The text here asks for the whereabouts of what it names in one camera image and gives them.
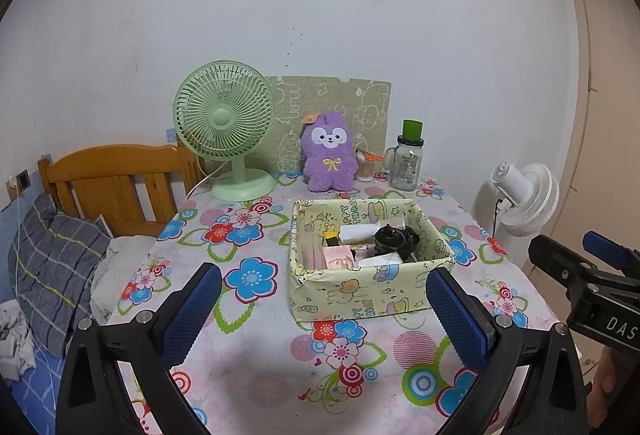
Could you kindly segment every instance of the white fan head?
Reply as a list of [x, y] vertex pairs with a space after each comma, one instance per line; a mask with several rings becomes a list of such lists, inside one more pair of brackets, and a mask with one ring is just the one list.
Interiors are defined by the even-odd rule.
[[544, 164], [535, 162], [518, 170], [513, 164], [502, 162], [494, 169], [491, 179], [513, 203], [500, 222], [514, 237], [539, 232], [558, 206], [558, 181]]

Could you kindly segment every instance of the human hand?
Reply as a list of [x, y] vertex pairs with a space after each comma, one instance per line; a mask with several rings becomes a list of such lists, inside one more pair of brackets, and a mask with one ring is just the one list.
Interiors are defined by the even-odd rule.
[[613, 364], [611, 349], [604, 347], [600, 362], [593, 378], [593, 388], [587, 396], [587, 415], [589, 424], [597, 428], [607, 418], [607, 394], [616, 386], [616, 367]]

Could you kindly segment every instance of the metal screw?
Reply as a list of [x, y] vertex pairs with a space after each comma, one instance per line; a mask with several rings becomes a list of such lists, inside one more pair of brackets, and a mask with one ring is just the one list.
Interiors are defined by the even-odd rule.
[[496, 317], [495, 322], [499, 327], [502, 327], [503, 329], [511, 327], [511, 325], [513, 324], [513, 320], [511, 320], [511, 318], [506, 314], [500, 314], [500, 316]]
[[569, 329], [564, 323], [556, 323], [556, 332], [561, 336], [566, 336], [569, 333]]
[[138, 323], [149, 323], [154, 314], [150, 310], [141, 310], [136, 314], [136, 321]]
[[87, 330], [91, 324], [93, 322], [91, 321], [91, 318], [82, 318], [79, 322], [78, 322], [78, 328], [80, 330]]

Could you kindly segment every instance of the table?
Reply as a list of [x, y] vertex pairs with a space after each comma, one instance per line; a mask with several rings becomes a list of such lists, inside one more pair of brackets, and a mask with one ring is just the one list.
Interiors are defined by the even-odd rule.
[[[209, 191], [180, 206], [131, 278], [110, 323], [156, 310], [204, 261], [220, 266], [222, 295], [190, 354], [172, 376], [211, 431], [225, 435], [436, 433], [475, 377], [462, 367], [431, 310], [341, 322], [296, 323], [287, 299], [292, 205], [310, 198], [414, 198], [448, 239], [453, 276], [493, 315], [549, 329], [557, 321], [526, 276], [490, 235], [429, 178], [414, 192], [383, 174], [349, 193], [310, 193], [302, 173], [273, 174], [276, 189], [249, 203]], [[257, 271], [259, 287], [242, 277]], [[336, 347], [349, 347], [343, 361]], [[130, 366], [121, 365], [145, 431], [160, 434]], [[504, 422], [524, 379], [518, 369], [494, 417]]]

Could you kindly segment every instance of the purple plush toy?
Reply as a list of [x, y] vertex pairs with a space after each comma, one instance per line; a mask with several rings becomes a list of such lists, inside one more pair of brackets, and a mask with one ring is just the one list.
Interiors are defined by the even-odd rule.
[[353, 155], [353, 136], [340, 112], [320, 114], [300, 139], [306, 154], [305, 175], [309, 191], [353, 190], [358, 163]]

